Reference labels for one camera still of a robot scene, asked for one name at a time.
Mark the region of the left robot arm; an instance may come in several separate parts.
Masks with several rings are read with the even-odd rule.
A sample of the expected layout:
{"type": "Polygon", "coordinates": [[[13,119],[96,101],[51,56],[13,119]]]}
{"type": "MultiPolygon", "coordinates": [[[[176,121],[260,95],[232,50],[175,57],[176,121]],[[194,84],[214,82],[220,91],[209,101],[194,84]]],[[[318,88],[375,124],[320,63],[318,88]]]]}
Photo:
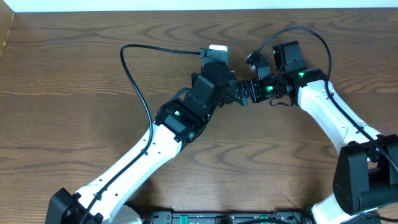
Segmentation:
{"type": "Polygon", "coordinates": [[[127,199],[203,133],[233,80],[225,64],[204,64],[192,75],[185,98],[176,96],[159,108],[153,124],[120,160],[74,194],[62,188],[52,196],[46,223],[142,223],[127,199]]]}

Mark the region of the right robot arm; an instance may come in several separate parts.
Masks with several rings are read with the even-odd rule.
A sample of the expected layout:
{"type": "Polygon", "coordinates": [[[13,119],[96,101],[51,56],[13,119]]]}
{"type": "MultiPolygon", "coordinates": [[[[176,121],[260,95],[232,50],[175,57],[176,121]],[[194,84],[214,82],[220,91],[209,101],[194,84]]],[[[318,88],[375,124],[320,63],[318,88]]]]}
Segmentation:
{"type": "Polygon", "coordinates": [[[333,193],[310,209],[312,223],[349,223],[378,219],[373,210],[397,203],[397,135],[382,135],[366,124],[335,92],[319,68],[307,68],[298,42],[276,45],[279,74],[271,73],[259,51],[246,63],[257,78],[238,86],[242,105],[290,97],[329,137],[338,153],[333,193]]]}

